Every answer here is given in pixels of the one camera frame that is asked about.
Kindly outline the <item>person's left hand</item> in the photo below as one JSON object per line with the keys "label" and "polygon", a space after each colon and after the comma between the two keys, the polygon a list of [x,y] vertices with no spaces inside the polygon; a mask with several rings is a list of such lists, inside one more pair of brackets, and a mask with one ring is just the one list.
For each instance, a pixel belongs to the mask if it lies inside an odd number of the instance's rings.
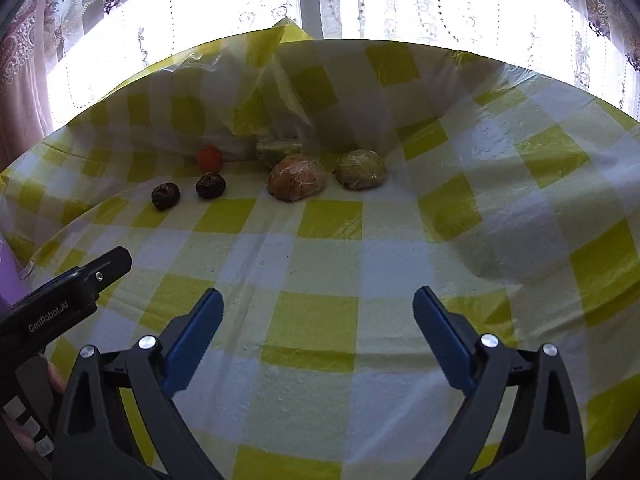
{"label": "person's left hand", "polygon": [[63,388],[42,354],[1,371],[1,478],[50,479]]}

